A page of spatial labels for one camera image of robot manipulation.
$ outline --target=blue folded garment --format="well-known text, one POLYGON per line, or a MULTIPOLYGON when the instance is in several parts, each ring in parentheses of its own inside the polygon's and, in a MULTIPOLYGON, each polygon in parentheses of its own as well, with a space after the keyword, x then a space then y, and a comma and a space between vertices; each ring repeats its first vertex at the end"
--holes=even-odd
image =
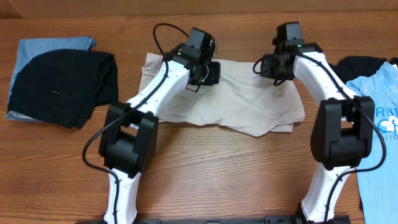
MULTIPOLYGON (((60 37, 19 40, 17 62, 12 73, 8 100, 12 95, 12 87, 14 86, 17 74, 32 60, 32 58, 52 50, 89 50, 94 45, 95 40, 91 37, 60 37)), ((38 121, 16 111, 7 111, 6 118, 19 121, 38 121)))
MULTIPOLYGON (((383 165, 371 172, 358 173, 359 193, 366 224, 398 222, 398 70, 384 62, 371 77, 347 82, 359 96, 370 96, 376 105, 374 123, 387 146, 383 165)), ((372 151, 359 169, 374 167, 381 160, 380 140, 373 132, 372 151)))

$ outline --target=wooden tabletop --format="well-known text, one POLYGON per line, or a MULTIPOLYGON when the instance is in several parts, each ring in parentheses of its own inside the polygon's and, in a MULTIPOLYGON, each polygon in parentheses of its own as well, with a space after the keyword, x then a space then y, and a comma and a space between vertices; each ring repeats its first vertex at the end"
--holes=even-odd
MULTIPOLYGON (((120 101, 137 94, 146 53, 157 53, 152 28, 170 22, 214 35, 218 58, 253 62, 272 52, 278 25, 300 21, 307 42, 317 42, 329 62, 347 55, 397 56, 398 12, 322 12, 195 16, 89 17, 0 20, 0 223, 73 223, 99 219, 106 211, 108 176, 84 165, 81 150, 103 126, 107 106, 95 109, 82 130, 5 119, 9 82, 18 40, 89 35, 93 50, 115 54, 120 101)), ((167 50, 185 38, 159 29, 167 50)), ((161 124, 157 150, 141 177, 141 217, 237 218, 294 214, 310 185, 315 160, 309 145, 317 106, 295 81, 305 121, 292 133, 254 138, 221 126, 161 124)), ((98 141, 88 158, 101 165, 98 141)), ((344 186, 337 214, 364 223, 356 176, 344 186)))

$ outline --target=black cloth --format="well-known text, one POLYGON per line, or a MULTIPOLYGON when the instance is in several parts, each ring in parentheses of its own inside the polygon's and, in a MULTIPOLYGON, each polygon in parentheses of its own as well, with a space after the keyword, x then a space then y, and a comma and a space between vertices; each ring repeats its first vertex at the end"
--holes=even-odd
POLYGON ((337 65, 331 65, 331 68, 340 77, 341 81, 346 83, 360 76, 370 77, 374 75, 386 61, 387 59, 385 58, 348 56, 341 59, 337 65))
POLYGON ((118 68, 113 54, 62 49, 34 57, 19 72, 8 110, 82 128, 95 106, 117 101, 118 68))

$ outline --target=wire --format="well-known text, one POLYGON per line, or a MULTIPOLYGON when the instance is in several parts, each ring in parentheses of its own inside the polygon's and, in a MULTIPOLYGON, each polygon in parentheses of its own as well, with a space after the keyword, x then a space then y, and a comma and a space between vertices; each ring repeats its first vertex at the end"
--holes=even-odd
MULTIPOLYGON (((164 54, 164 51, 163 51, 163 49, 162 49, 162 47, 159 45, 159 41, 157 40, 157 37, 156 37, 156 28, 158 28, 159 26, 171 26, 171 27, 174 27, 174 28, 176 28, 176 29, 178 29, 179 31, 181 31, 183 34, 185 34, 186 36, 188 36, 189 37, 189 35, 184 31, 184 30, 182 30, 181 28, 179 28, 179 27, 177 27, 177 26, 175 26, 175 25, 172 25, 172 24, 166 24, 166 23, 160 23, 160 24, 156 24, 155 26, 154 26, 154 30, 153 30, 153 36, 154 36, 154 40, 155 40, 155 43, 156 43, 156 46, 159 48, 159 51, 160 51, 160 53, 164 56, 165 54, 164 54)), ((178 44, 177 46, 176 46, 176 48, 174 48, 172 51, 174 51, 174 50, 178 50, 179 48, 181 48, 181 46, 182 46, 183 44, 178 44)), ((141 107, 144 103, 146 103, 146 101, 160 88, 160 86, 163 84, 163 82, 166 80, 166 78, 167 78, 167 75, 168 75, 168 73, 169 73, 169 63, 167 62, 167 60, 164 60, 164 62, 165 62, 165 66, 166 66, 166 71, 165 71, 165 74, 164 74, 164 76, 163 76, 163 78, 161 79, 161 81, 159 82, 159 84, 144 98, 144 99, 142 99, 142 101, 140 102, 140 103, 138 103, 135 107, 133 107, 131 110, 129 110, 129 111, 127 111, 127 112, 125 112, 124 114, 122 114, 122 115, 120 115, 118 118, 116 118, 114 121, 112 121, 112 122, 110 122, 108 125, 106 125, 105 127, 103 127, 103 128, 101 128, 97 133, 95 133, 94 135, 93 135, 93 137, 91 137, 88 141, 87 141, 87 143, 85 144, 85 146, 84 146, 84 148, 83 148, 83 152, 82 152, 82 158, 83 158, 83 162, 88 166, 88 167, 91 167, 91 168, 93 168, 93 169, 96 169, 96 170, 100 170, 100 171, 103 171, 103 172, 107 172, 107 173, 109 173, 110 175, 112 175, 114 178, 115 178, 115 183, 116 183, 116 193, 115 193, 115 197, 114 197, 114 203, 113 203, 113 217, 114 217, 114 224, 118 224, 118 217, 117 217, 117 206, 118 206, 118 197, 119 197, 119 178, 118 178, 118 176, 114 173, 114 172, 112 172, 112 171, 110 171, 110 170, 108 170, 108 169, 105 169, 105 168, 102 168, 102 167, 98 167, 98 166, 96 166, 96 165, 93 165, 93 164, 91 164, 91 163, 89 163, 88 161, 87 161, 87 158, 86 158, 86 153, 87 153, 87 150, 88 150, 88 148, 89 148, 89 146, 91 145, 91 143, 93 143, 93 141, 96 139, 96 138, 98 138, 98 136, 100 136, 101 134, 103 134, 106 130, 108 130, 109 128, 111 128, 112 126, 114 126, 115 124, 117 124, 117 123, 119 123, 120 121, 122 121, 124 118, 126 118, 127 116, 129 116, 130 114, 132 114, 133 112, 135 112, 135 110, 137 110, 139 107, 141 107)))
MULTIPOLYGON (((319 61, 315 60, 314 58, 311 58, 311 57, 309 57, 309 56, 307 56, 307 55, 299 54, 299 53, 293 53, 293 52, 277 52, 277 53, 275 53, 275 54, 266 55, 265 57, 268 57, 268 56, 277 56, 277 55, 292 55, 292 56, 303 57, 303 58, 305 58, 305 59, 308 59, 308 60, 312 61, 313 63, 315 63, 316 65, 318 65, 318 66, 321 67, 322 69, 324 69, 324 71, 326 72, 326 74, 328 74, 328 76, 329 76, 329 78, 331 79, 331 81, 333 82, 333 84, 335 84, 335 86, 336 86, 336 88, 338 89, 338 91, 339 91, 347 100, 349 100, 349 101, 354 105, 354 107, 359 111, 359 113, 361 113, 362 116, 364 116, 365 120, 372 126, 373 130, 376 132, 378 138, 380 139, 380 144, 381 144, 381 149, 382 149, 382 156, 381 156, 380 162, 379 162, 376 166, 371 167, 371 168, 367 168, 367 169, 355 169, 355 170, 350 170, 350 171, 347 171, 347 172, 342 173, 341 175, 339 175, 339 176, 337 177, 335 183, 333 184, 332 188, 330 189, 330 193, 329 193, 328 200, 327 200, 327 203, 326 203, 325 218, 324 218, 323 222, 324 222, 324 224, 327 224, 327 222, 328 222, 328 212, 329 212, 329 207, 330 207, 330 201, 331 201, 331 198, 332 198, 332 196, 333 196, 333 192, 335 191, 338 182, 341 181, 342 178, 343 178, 344 176, 348 175, 348 174, 354 174, 354 173, 358 173, 358 172, 369 172, 369 171, 378 169, 378 168, 384 163, 384 161, 386 160, 386 154, 387 154, 386 143, 384 142, 383 136, 381 135, 379 129, 378 129, 378 128, 376 127, 376 125, 373 123, 373 120, 361 109, 361 107, 360 107, 357 103, 355 103, 355 101, 354 101, 353 99, 351 99, 351 97, 349 97, 349 96, 347 95, 347 93, 344 92, 344 90, 342 89, 342 87, 339 86, 339 84, 337 83, 337 81, 336 81, 336 79, 333 77, 333 75, 330 73, 330 71, 329 71, 321 62, 319 62, 319 61)), ((253 66, 253 71, 254 71, 256 74, 264 73, 264 72, 257 72, 257 71, 255 71, 255 67, 256 67, 256 65, 257 65, 260 61, 264 60, 265 57, 260 58, 260 59, 254 64, 254 66, 253 66)))

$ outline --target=black cable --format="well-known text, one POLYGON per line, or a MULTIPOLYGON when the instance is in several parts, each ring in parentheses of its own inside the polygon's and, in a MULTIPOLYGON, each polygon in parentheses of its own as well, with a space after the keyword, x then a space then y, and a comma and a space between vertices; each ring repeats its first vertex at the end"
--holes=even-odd
MULTIPOLYGON (((158 28, 158 26, 171 26, 174 27, 176 29, 178 29, 179 31, 181 31, 183 34, 185 34, 186 36, 189 36, 184 30, 181 30, 181 28, 172 25, 172 24, 166 24, 166 23, 160 23, 157 24, 156 26, 154 26, 154 30, 153 30, 153 36, 154 36, 154 40, 156 43, 156 46, 159 48, 159 51, 161 52, 161 54, 164 56, 164 51, 162 49, 162 47, 159 45, 159 41, 157 40, 156 37, 156 28, 158 28)), ((179 48, 181 48, 183 44, 178 44, 176 48, 174 48, 172 51, 178 50, 179 48)), ((142 101, 140 103, 138 103, 135 107, 133 107, 131 110, 129 110, 128 112, 120 115, 118 118, 116 118, 114 121, 110 122, 108 125, 106 125, 105 127, 103 127, 101 130, 99 130, 97 133, 95 133, 93 135, 93 137, 90 138, 90 140, 88 140, 88 142, 86 143, 86 145, 83 148, 83 152, 82 152, 82 158, 83 158, 83 162, 88 166, 91 167, 93 169, 96 170, 100 170, 103 172, 107 172, 109 174, 111 174, 114 178, 115 178, 115 183, 116 183, 116 194, 115 194, 115 199, 114 199, 114 203, 113 203, 113 215, 114 215, 114 224, 118 224, 118 218, 117 218, 117 204, 118 204, 118 197, 119 197, 119 178, 118 176, 110 171, 107 170, 105 168, 102 167, 98 167, 96 165, 90 164, 87 161, 86 158, 86 153, 88 150, 88 147, 91 145, 91 143, 93 143, 93 141, 98 138, 98 136, 100 136, 101 134, 103 134, 107 129, 109 129, 110 127, 114 126, 116 123, 120 122, 120 120, 123 120, 125 117, 129 116, 131 113, 135 112, 135 110, 137 110, 139 107, 141 107, 144 103, 146 103, 146 101, 160 88, 160 86, 163 84, 163 82, 166 80, 167 75, 169 73, 169 63, 167 62, 167 60, 164 60, 165 62, 165 66, 166 66, 166 72, 163 76, 163 78, 161 79, 161 81, 159 82, 159 84, 144 98, 142 99, 142 101)))
MULTIPOLYGON (((374 167, 367 168, 367 169, 355 169, 355 170, 347 171, 347 172, 344 172, 344 173, 342 173, 341 175, 339 175, 339 176, 337 177, 335 183, 333 184, 332 188, 330 189, 330 193, 329 193, 329 196, 328 196, 328 201, 327 201, 327 203, 326 203, 325 219, 323 220, 323 222, 324 222, 324 224, 327 224, 327 222, 328 222, 328 212, 329 212, 331 197, 333 196, 333 192, 335 191, 338 182, 341 181, 342 178, 343 178, 345 175, 348 175, 348 174, 354 174, 354 173, 358 173, 358 172, 368 172, 368 171, 372 171, 372 170, 378 169, 378 168, 384 163, 384 161, 386 160, 386 154, 387 154, 386 143, 384 142, 383 136, 381 135, 379 129, 378 129, 378 128, 376 127, 376 125, 373 123, 373 120, 361 109, 361 107, 360 107, 357 103, 355 103, 355 101, 354 101, 353 99, 351 99, 351 97, 349 97, 349 96, 347 95, 347 93, 344 92, 344 90, 342 89, 342 87, 339 86, 339 84, 337 83, 337 81, 336 81, 336 79, 333 77, 333 75, 330 73, 330 71, 329 71, 321 62, 315 60, 314 58, 311 58, 311 57, 309 57, 309 56, 306 56, 306 55, 304 55, 304 54, 292 53, 292 52, 277 52, 276 54, 270 54, 270 57, 271 57, 271 56, 274 56, 274 57, 275 57, 275 56, 277 56, 277 55, 291 55, 291 56, 303 57, 303 58, 305 58, 305 59, 308 59, 308 60, 314 62, 316 65, 318 65, 319 67, 321 67, 322 69, 324 69, 324 71, 328 74, 328 76, 330 77, 330 79, 331 79, 331 81, 333 82, 333 84, 335 84, 335 86, 336 86, 336 88, 338 89, 338 91, 339 91, 347 100, 349 100, 349 101, 354 105, 354 107, 359 111, 359 113, 361 113, 362 116, 365 117, 365 120, 372 126, 373 130, 376 132, 378 138, 380 139, 380 144, 381 144, 381 149, 382 149, 382 156, 381 156, 381 160, 380 160, 379 164, 377 164, 377 165, 374 166, 374 167)), ((265 58, 265 57, 262 57, 262 58, 260 58, 257 62, 255 62, 254 66, 253 66, 253 71, 254 71, 254 73, 256 73, 256 74, 264 73, 264 72, 257 72, 257 71, 255 71, 256 65, 257 65, 260 61, 264 60, 264 58, 265 58)))

